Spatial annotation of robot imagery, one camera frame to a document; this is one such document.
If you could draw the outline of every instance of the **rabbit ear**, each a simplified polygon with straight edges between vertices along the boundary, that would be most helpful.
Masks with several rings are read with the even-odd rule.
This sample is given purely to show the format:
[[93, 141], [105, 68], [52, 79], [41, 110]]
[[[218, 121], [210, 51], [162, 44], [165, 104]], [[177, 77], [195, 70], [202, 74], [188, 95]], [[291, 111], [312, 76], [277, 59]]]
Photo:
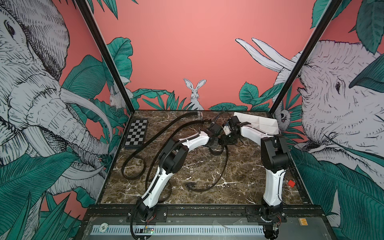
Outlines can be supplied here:
[[201, 88], [206, 82], [207, 82], [207, 81], [206, 81], [205, 79], [201, 80], [201, 81], [197, 84], [196, 89]]
[[187, 88], [193, 90], [193, 84], [191, 83], [191, 81], [189, 81], [186, 78], [183, 78], [183, 79], [184, 79], [185, 84], [187, 85]]

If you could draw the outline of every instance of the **green leaf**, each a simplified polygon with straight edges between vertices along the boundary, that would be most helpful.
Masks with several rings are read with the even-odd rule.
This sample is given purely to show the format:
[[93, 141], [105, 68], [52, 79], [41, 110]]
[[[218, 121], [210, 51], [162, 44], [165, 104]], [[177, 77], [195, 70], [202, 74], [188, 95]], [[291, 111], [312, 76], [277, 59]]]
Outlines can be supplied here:
[[330, 139], [327, 136], [326, 136], [326, 138], [328, 138], [331, 142], [335, 143], [336, 145], [344, 148], [346, 151], [351, 152], [353, 154], [356, 154], [357, 156], [364, 157], [364, 158], [371, 160], [372, 162], [375, 162], [375, 163], [379, 164], [380, 166], [384, 167], [384, 157], [381, 157], [379, 155], [369, 153], [369, 152], [362, 152], [362, 151], [350, 149], [350, 148], [347, 148], [347, 147], [344, 147], [344, 146], [338, 144], [337, 142], [333, 141], [332, 139]]
[[[100, 108], [103, 113], [107, 116], [109, 123], [112, 127], [124, 127], [123, 123], [126, 123], [128, 121], [128, 116], [124, 114], [124, 112], [119, 112], [116, 107], [111, 107], [104, 101], [100, 101], [99, 99], [90, 99], [90, 101], [95, 104], [98, 108]], [[105, 123], [101, 119], [99, 115], [94, 113], [92, 110], [89, 110], [88, 108], [79, 107], [83, 113], [89, 118], [90, 120], [94, 122], [100, 122], [101, 126], [104, 127]]]
[[363, 170], [361, 170], [361, 168], [359, 167], [359, 165], [356, 166], [355, 171], [358, 172], [358, 173], [360, 173], [360, 174], [362, 174], [362, 175], [364, 175], [364, 176], [366, 176], [367, 178], [369, 178], [370, 180], [373, 181], [373, 179], [372, 179], [368, 174], [366, 174]]
[[194, 107], [195, 105], [194, 104], [192, 104], [191, 106], [189, 106], [188, 107], [188, 109], [187, 110], [192, 110], [192, 108]]
[[259, 97], [259, 91], [255, 85], [245, 82], [240, 89], [239, 97], [243, 103], [250, 104], [252, 99]]
[[65, 232], [61, 232], [60, 233], [59, 240], [67, 240], [68, 237], [74, 237], [76, 235], [76, 232], [77, 232], [78, 228], [76, 229], [75, 233], [72, 234], [72, 236], [70, 236], [70, 233], [71, 233], [71, 231], [73, 231], [74, 225], [78, 221], [79, 217], [75, 218], [72, 221], [71, 225], [67, 228], [67, 230], [65, 230]]
[[163, 99], [161, 99], [161, 96], [158, 93], [156, 94], [157, 94], [157, 101], [159, 102], [159, 106], [161, 107], [161, 109], [165, 110]]
[[91, 196], [81, 187], [78, 187], [74, 189], [74, 191], [77, 193], [77, 201], [81, 203], [81, 206], [84, 208], [89, 207], [89, 205], [95, 204], [96, 201], [91, 198]]
[[234, 103], [219, 103], [215, 106], [212, 106], [209, 108], [209, 110], [212, 110], [212, 111], [228, 111], [228, 109], [230, 108], [233, 108], [233, 107], [236, 107], [236, 104]]
[[351, 240], [344, 236], [344, 234], [341, 232], [343, 229], [339, 227], [332, 227], [333, 232], [335, 233], [338, 240]]
[[137, 99], [136, 99], [136, 98], [131, 98], [131, 103], [132, 103], [133, 108], [134, 108], [135, 110], [138, 110], [138, 109], [139, 109], [140, 105], [139, 105], [139, 103], [137, 102]]
[[321, 205], [326, 215], [331, 212], [338, 191], [340, 228], [345, 237], [372, 240], [384, 236], [383, 189], [342, 164], [317, 161], [313, 155], [295, 147], [291, 149], [291, 155], [313, 203]]
[[296, 132], [296, 133], [300, 133], [300, 134], [303, 134], [303, 135], [304, 135], [304, 133], [303, 133], [302, 131], [300, 131], [300, 130], [298, 130], [298, 129], [296, 129], [296, 128], [293, 128], [293, 127], [289, 127], [289, 128], [287, 128], [286, 131], [287, 131], [287, 132]]
[[103, 3], [101, 2], [101, 0], [97, 0], [97, 2], [100, 4], [101, 9], [104, 11]]
[[109, 169], [110, 169], [112, 161], [113, 161], [113, 155], [102, 154], [99, 157], [101, 158], [101, 161], [104, 164], [104, 166], [107, 168], [105, 171], [109, 172]]
[[53, 196], [49, 193], [46, 193], [45, 199], [47, 200], [48, 210], [52, 212], [57, 206], [55, 200], [53, 199]]
[[292, 122], [289, 124], [289, 127], [297, 127], [297, 126], [301, 126], [302, 123], [301, 122]]
[[133, 92], [133, 98], [140, 98], [141, 95], [144, 95], [149, 98], [155, 98], [157, 97], [157, 94], [163, 95], [167, 94], [168, 96], [171, 94], [167, 90], [155, 90], [155, 89], [145, 89], [145, 88], [140, 88], [136, 91]]
[[133, 48], [130, 39], [115, 38], [107, 46], [120, 76], [130, 79], [132, 74], [132, 62], [128, 57], [132, 56], [133, 54]]
[[297, 99], [299, 99], [299, 97], [300, 97], [300, 94], [297, 94], [297, 95], [290, 101], [290, 103], [288, 104], [287, 109], [289, 109], [290, 107], [292, 107], [292, 106], [296, 103]]
[[251, 108], [251, 111], [269, 111], [269, 103], [256, 105]]
[[294, 112], [294, 113], [297, 113], [297, 114], [301, 114], [302, 113], [302, 109], [301, 109], [301, 105], [297, 105], [291, 109], [289, 109], [290, 112]]
[[329, 0], [316, 0], [316, 2], [313, 5], [312, 10], [312, 26], [311, 28], [316, 27], [318, 21], [320, 20], [321, 16], [323, 15], [323, 12], [325, 11], [325, 8], [328, 5]]
[[86, 124], [86, 122], [87, 122], [87, 115], [85, 115], [82, 111], [81, 111], [81, 109], [79, 108], [79, 106], [77, 106], [76, 104], [71, 104], [71, 107], [73, 108], [73, 110], [77, 113], [77, 115], [79, 115], [79, 118], [80, 118], [80, 120], [84, 123], [84, 124]]
[[279, 83], [271, 87], [270, 89], [266, 90], [260, 97], [266, 97], [265, 100], [269, 100], [279, 94], [281, 89], [283, 88], [284, 83]]
[[177, 110], [177, 105], [179, 104], [179, 97], [177, 97], [176, 101], [171, 106], [172, 110]]
[[155, 108], [155, 109], [157, 109], [157, 110], [164, 110], [164, 109], [162, 109], [161, 107], [159, 107], [158, 105], [154, 104], [153, 102], [148, 101], [147, 99], [144, 99], [144, 98], [143, 98], [143, 101], [144, 101], [146, 104], [148, 104], [149, 106], [151, 106], [151, 107], [153, 107], [153, 108]]
[[48, 217], [43, 221], [43, 223], [37, 229], [32, 240], [51, 239], [51, 236], [54, 234], [54, 230], [60, 223], [61, 216], [63, 215], [64, 208], [68, 201], [68, 198], [69, 198], [69, 195], [62, 202], [60, 202], [52, 212], [50, 212]]
[[173, 103], [175, 102], [175, 91], [173, 91], [169, 96], [168, 96], [168, 99], [167, 99], [167, 107], [166, 109], [168, 109], [168, 107], [170, 105], [173, 105]]
[[183, 110], [188, 110], [188, 109], [190, 109], [190, 107], [193, 107], [194, 106], [194, 104], [192, 104], [192, 103], [188, 103], [184, 108], [183, 108]]
[[254, 99], [252, 99], [252, 100], [250, 101], [250, 104], [251, 104], [252, 106], [255, 106], [255, 105], [258, 105], [258, 104], [260, 104], [260, 103], [265, 102], [266, 100], [268, 100], [268, 99], [266, 98], [266, 96], [265, 96], [265, 97], [254, 98]]
[[186, 100], [187, 98], [184, 98], [181, 103], [179, 104], [179, 107], [177, 108], [178, 110], [181, 110], [183, 109], [183, 105], [184, 105], [184, 101]]
[[116, 18], [118, 18], [118, 8], [116, 6], [115, 0], [104, 0], [105, 4], [113, 12], [113, 15], [115, 15]]
[[62, 87], [86, 99], [93, 99], [104, 88], [106, 77], [103, 64], [87, 55], [74, 67]]
[[61, 174], [79, 157], [62, 152], [49, 157], [22, 155], [0, 167], [0, 235], [15, 223], [29, 193], [33, 206]]
[[335, 19], [341, 12], [348, 6], [348, 4], [351, 2], [351, 0], [343, 0], [340, 4], [340, 6], [337, 8], [335, 15], [333, 15], [332, 19]]
[[89, 3], [89, 6], [91, 7], [91, 10], [92, 10], [92, 13], [93, 13], [94, 12], [94, 8], [93, 8], [92, 0], [88, 0], [88, 3]]
[[384, 2], [361, 3], [356, 33], [366, 50], [375, 54], [384, 34]]
[[228, 111], [247, 111], [247, 106], [234, 106], [228, 109]]
[[287, 91], [287, 98], [285, 100], [285, 109], [288, 109], [288, 104], [289, 104], [289, 101], [291, 100], [291, 93], [292, 93], [292, 85], [289, 87]]
[[108, 153], [110, 153], [114, 149], [114, 147], [117, 147], [119, 145], [120, 140], [121, 140], [121, 136], [119, 135], [114, 135], [112, 137], [111, 143], [109, 144], [109, 147], [108, 147]]
[[354, 26], [348, 33], [351, 33], [351, 32], [353, 32], [353, 31], [356, 31], [356, 24], [355, 24], [355, 26]]
[[303, 139], [300, 135], [297, 135], [295, 133], [286, 133], [286, 132], [284, 132], [283, 135], [288, 137], [288, 138], [292, 138], [292, 139]]
[[349, 84], [349, 88], [356, 85], [384, 93], [384, 54], [363, 69]]
[[31, 209], [31, 194], [28, 194], [28, 198], [25, 201], [24, 207], [17, 217], [15, 223], [10, 229], [6, 240], [21, 240], [24, 234], [26, 221], [28, 219], [29, 210]]

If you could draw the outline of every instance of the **elephant ear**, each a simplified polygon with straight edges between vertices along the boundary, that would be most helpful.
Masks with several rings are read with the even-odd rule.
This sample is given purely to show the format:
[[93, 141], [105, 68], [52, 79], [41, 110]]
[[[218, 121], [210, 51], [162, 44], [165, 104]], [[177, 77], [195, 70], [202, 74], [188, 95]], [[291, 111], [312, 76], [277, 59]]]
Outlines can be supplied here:
[[59, 80], [70, 40], [52, 0], [0, 0], [0, 6], [16, 19], [45, 69]]

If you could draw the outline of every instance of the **mounting plate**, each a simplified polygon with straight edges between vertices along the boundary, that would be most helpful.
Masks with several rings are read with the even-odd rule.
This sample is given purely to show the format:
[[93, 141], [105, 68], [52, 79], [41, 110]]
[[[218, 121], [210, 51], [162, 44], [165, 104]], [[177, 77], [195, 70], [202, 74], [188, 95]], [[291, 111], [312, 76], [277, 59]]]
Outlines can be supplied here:
[[[131, 221], [131, 217], [132, 217], [132, 211], [133, 211], [133, 207], [129, 209], [129, 213], [128, 216], [127, 216], [127, 222], [130, 222]], [[155, 223], [155, 222], [166, 222], [167, 221], [167, 213], [168, 213], [168, 208], [167, 207], [160, 207], [160, 206], [156, 206], [155, 207], [155, 213], [156, 213], [156, 217], [151, 220], [151, 223]], [[141, 220], [141, 218], [139, 218], [137, 216], [137, 212], [135, 213], [135, 216], [133, 218], [133, 222], [135, 222], [136, 224], [138, 223], [143, 223], [144, 222]]]
[[[260, 216], [259, 209], [255, 207], [245, 207], [245, 214], [247, 216], [248, 222], [257, 222], [259, 223], [259, 225], [272, 224], [272, 223], [265, 222]], [[287, 222], [287, 218], [285, 217], [284, 213], [281, 213], [279, 216], [281, 218], [281, 222]]]

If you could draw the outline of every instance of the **sticker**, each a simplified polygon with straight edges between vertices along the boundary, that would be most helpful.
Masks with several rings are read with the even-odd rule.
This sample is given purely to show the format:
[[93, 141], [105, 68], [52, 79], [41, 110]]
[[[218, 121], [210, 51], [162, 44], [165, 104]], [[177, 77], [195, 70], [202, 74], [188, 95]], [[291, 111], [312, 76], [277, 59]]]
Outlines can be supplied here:
[[107, 229], [108, 229], [108, 223], [103, 223], [103, 224], [101, 224], [100, 225], [100, 228], [99, 228], [99, 232], [106, 232], [107, 231]]
[[307, 219], [299, 218], [299, 223], [301, 226], [308, 226]]

